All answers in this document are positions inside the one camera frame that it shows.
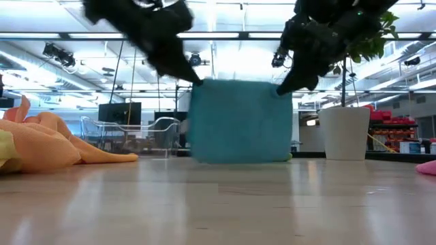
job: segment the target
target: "white planter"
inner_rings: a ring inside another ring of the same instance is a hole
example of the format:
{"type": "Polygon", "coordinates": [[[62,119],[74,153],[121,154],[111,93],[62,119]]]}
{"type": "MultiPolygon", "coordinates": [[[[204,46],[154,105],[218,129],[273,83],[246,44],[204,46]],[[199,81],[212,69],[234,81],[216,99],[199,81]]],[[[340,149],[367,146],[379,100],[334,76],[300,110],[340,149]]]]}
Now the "white planter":
{"type": "Polygon", "coordinates": [[[328,160],[365,159],[369,114],[368,108],[328,108],[319,112],[328,160]]]}

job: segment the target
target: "pink object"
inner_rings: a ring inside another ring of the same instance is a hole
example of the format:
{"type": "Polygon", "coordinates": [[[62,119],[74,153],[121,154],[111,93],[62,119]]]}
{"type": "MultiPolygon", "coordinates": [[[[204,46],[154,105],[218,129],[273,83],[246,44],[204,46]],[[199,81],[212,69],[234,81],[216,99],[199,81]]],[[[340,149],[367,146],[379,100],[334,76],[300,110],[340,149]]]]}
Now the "pink object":
{"type": "Polygon", "coordinates": [[[436,160],[419,164],[415,167],[415,170],[420,174],[429,174],[436,176],[436,160]]]}
{"type": "Polygon", "coordinates": [[[50,112],[27,117],[29,100],[8,109],[0,120],[0,130],[12,133],[21,172],[35,173],[79,163],[124,163],[138,160],[135,154],[111,154],[72,135],[65,122],[50,112]]]}

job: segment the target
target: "fluorescent light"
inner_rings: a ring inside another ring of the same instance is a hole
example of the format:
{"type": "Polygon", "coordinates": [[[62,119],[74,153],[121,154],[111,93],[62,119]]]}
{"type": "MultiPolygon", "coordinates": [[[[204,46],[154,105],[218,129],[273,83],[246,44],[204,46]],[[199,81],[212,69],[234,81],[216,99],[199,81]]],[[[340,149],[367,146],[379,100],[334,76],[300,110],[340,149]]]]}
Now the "fluorescent light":
{"type": "Polygon", "coordinates": [[[399,96],[399,95],[389,96],[389,97],[386,97],[386,98],[380,99],[380,100],[378,100],[377,102],[378,102],[378,103],[387,102],[387,101],[390,101],[391,99],[395,99],[395,98],[397,98],[398,96],[399,96]]]}
{"type": "Polygon", "coordinates": [[[370,93],[385,93],[385,94],[388,94],[388,93],[393,93],[393,94],[402,94],[402,93],[408,93],[409,91],[369,91],[370,93]]]}
{"type": "Polygon", "coordinates": [[[306,122],[307,126],[315,126],[316,125],[316,120],[308,120],[306,122]]]}
{"type": "Polygon", "coordinates": [[[95,91],[95,90],[87,90],[87,91],[83,91],[83,90],[58,90],[58,92],[60,92],[60,93],[95,93],[97,91],[95,91]]]}
{"type": "Polygon", "coordinates": [[[70,33],[71,38],[89,38],[89,39],[121,39],[124,35],[121,33],[70,33]]]}
{"type": "Polygon", "coordinates": [[[436,93],[436,91],[414,91],[414,93],[436,93]]]}
{"type": "Polygon", "coordinates": [[[395,38],[392,34],[385,34],[385,35],[382,35],[382,38],[389,38],[389,39],[393,39],[393,38],[395,38]]]}
{"type": "Polygon", "coordinates": [[[18,91],[20,93],[22,92],[28,92],[28,93],[48,93],[48,92],[52,92],[51,90],[48,89],[11,89],[12,91],[18,91]]]}
{"type": "Polygon", "coordinates": [[[416,90],[436,85],[436,79],[423,81],[409,87],[410,90],[416,90]]]}
{"type": "Polygon", "coordinates": [[[420,36],[421,33],[398,33],[399,38],[417,38],[420,36]]]}
{"type": "Polygon", "coordinates": [[[249,33],[249,38],[280,38],[281,33],[249,33]]]}
{"type": "Polygon", "coordinates": [[[195,39],[195,38],[238,38],[239,33],[179,33],[179,38],[195,39]]]}
{"type": "Polygon", "coordinates": [[[0,33],[0,38],[60,38],[58,33],[0,33]]]}

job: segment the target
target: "blue towel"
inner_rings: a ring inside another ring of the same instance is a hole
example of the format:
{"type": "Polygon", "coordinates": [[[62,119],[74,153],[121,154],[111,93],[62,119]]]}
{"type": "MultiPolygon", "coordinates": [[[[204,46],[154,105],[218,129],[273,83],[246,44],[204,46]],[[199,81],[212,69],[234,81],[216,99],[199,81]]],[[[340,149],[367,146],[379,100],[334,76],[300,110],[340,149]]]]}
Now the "blue towel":
{"type": "Polygon", "coordinates": [[[266,163],[289,159],[292,95],[267,82],[205,80],[189,106],[188,142],[204,163],[266,163]]]}

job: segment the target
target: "wooden floor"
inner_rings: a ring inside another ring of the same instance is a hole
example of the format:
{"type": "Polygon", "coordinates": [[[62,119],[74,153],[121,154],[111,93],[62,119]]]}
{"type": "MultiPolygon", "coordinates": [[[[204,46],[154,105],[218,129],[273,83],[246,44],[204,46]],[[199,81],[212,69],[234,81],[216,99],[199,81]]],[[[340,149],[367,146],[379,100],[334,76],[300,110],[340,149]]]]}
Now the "wooden floor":
{"type": "Polygon", "coordinates": [[[436,244],[436,178],[414,165],[191,159],[0,178],[1,245],[436,244]]]}

